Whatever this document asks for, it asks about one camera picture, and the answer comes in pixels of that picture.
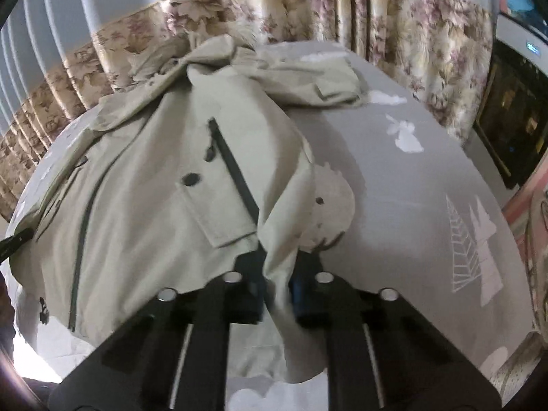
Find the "beige hooded jacket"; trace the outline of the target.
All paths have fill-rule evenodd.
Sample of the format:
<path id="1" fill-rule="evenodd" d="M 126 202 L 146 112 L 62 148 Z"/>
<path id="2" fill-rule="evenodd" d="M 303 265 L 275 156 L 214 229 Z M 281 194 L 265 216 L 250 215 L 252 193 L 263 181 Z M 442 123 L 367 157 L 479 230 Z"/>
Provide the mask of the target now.
<path id="1" fill-rule="evenodd" d="M 151 53 L 138 84 L 93 110 L 60 158 L 25 190 L 10 261 L 24 291 L 78 338 L 103 343 L 162 288 L 188 292 L 263 248 L 269 305 L 231 336 L 228 371 L 301 382 L 324 368 L 321 340 L 291 312 L 299 251 L 336 245 L 355 214 L 352 189 L 318 165 L 288 109 L 360 102 L 347 54 L 288 59 L 231 36 Z"/>

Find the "grey polar bear bedsheet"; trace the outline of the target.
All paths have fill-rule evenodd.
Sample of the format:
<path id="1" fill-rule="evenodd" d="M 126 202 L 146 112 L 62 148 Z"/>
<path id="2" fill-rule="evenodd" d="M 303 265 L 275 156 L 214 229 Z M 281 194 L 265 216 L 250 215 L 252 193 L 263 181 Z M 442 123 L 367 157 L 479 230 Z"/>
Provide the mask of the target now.
<path id="1" fill-rule="evenodd" d="M 192 46 L 172 40 L 140 55 L 132 65 L 134 84 L 126 91 L 138 84 L 151 53 L 171 61 L 181 58 L 185 47 Z M 531 331 L 532 312 L 518 249 L 474 165 L 425 110 L 403 98 L 381 72 L 356 55 L 311 42 L 249 48 L 288 59 L 347 54 L 360 78 L 358 104 L 288 109 L 290 119 L 307 139 L 314 161 L 342 174 L 355 199 L 351 225 L 339 242 L 327 250 L 308 253 L 317 254 L 325 270 L 354 288 L 373 293 L 395 289 L 490 382 L 492 373 Z M 63 155 L 71 142 L 69 129 L 87 127 L 93 110 L 60 135 L 25 190 L 37 190 L 47 171 L 46 158 Z M 288 292 L 295 319 L 289 283 Z M 225 409 L 330 410 L 324 334 L 301 327 L 296 319 L 298 327 L 321 340 L 325 365 L 319 374 L 306 381 L 287 382 L 229 373 L 235 327 L 261 324 L 268 305 L 266 286 L 262 320 L 256 325 L 231 325 Z M 37 327 L 51 322 L 88 343 L 53 317 L 44 301 L 34 299 L 23 288 L 16 322 L 30 343 L 36 340 Z M 95 351 L 102 343 L 90 345 Z"/>

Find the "blue floral curtain left panel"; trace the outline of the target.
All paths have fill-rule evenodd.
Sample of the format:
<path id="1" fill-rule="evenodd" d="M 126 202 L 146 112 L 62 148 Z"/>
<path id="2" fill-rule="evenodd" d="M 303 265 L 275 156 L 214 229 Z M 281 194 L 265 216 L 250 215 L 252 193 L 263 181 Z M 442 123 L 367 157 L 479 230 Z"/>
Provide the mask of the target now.
<path id="1" fill-rule="evenodd" d="M 356 0 L 16 0 L 1 29 L 1 215 L 58 134 L 131 85 L 131 63 L 185 32 L 356 43 Z"/>

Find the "blue floral curtain panel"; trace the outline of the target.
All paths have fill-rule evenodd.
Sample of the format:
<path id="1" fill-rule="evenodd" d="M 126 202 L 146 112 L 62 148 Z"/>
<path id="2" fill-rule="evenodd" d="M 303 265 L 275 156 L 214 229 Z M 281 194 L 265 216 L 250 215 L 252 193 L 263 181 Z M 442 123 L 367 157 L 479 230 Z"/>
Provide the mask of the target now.
<path id="1" fill-rule="evenodd" d="M 352 48 L 466 142 L 488 78 L 495 0 L 353 0 Z"/>
<path id="2" fill-rule="evenodd" d="M 1 29 L 1 215 L 58 134 L 131 85 L 131 63 L 185 32 L 356 43 L 356 0 L 16 0 Z"/>

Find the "black framed cabinet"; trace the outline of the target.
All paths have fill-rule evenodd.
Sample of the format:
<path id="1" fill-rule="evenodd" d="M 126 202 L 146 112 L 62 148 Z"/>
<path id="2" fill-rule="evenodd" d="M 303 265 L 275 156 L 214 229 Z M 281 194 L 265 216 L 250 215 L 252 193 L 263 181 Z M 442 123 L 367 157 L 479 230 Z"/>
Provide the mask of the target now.
<path id="1" fill-rule="evenodd" d="M 526 183 L 547 151 L 547 39 L 503 13 L 474 130 L 508 189 Z"/>

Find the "blue floral curtain right panel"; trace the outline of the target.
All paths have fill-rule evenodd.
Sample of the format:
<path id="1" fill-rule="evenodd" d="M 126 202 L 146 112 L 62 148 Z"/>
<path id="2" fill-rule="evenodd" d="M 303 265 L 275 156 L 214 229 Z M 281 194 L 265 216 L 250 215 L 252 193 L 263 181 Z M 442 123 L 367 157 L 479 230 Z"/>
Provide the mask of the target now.
<path id="1" fill-rule="evenodd" d="M 495 0 L 353 0 L 352 48 L 466 142 L 488 78 Z"/>

